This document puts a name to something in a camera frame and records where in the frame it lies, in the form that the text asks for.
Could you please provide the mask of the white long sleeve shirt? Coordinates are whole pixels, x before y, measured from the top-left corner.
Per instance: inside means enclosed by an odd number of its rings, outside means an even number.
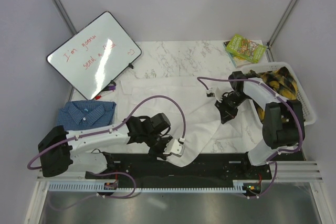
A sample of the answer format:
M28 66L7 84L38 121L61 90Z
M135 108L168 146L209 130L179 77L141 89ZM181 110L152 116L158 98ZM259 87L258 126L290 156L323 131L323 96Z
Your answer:
M144 99L155 97L141 105L134 116L166 114L170 134L185 139L183 155L167 159L178 167L190 164L200 153L244 153L257 145L260 135L248 102L239 107L234 119L221 124L216 100L208 98L205 88L193 77L123 80L118 89L120 120Z

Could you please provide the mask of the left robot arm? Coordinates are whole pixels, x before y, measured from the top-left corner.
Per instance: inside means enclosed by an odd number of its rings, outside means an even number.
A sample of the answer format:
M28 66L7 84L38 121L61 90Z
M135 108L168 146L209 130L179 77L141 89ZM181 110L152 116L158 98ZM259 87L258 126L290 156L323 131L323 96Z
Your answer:
M153 117L130 117L120 128L112 125L82 131L66 131L54 127L38 144L41 170L44 177L56 177L69 172L94 172L111 178L115 165L107 161L104 148L112 145L144 143L149 155L166 159L170 121L164 113Z

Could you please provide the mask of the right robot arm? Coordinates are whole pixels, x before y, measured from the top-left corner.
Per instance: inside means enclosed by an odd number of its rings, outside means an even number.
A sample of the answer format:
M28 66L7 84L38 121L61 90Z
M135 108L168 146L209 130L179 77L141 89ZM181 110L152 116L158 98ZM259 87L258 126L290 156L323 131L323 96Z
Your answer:
M241 174L248 179L259 173L259 166L267 164L276 155L299 151L305 139L302 104L289 100L267 86L261 78L233 72L227 79L231 92L215 91L215 107L221 124L234 119L238 107L246 100L254 101L263 111L262 140L249 152L248 161L240 166Z

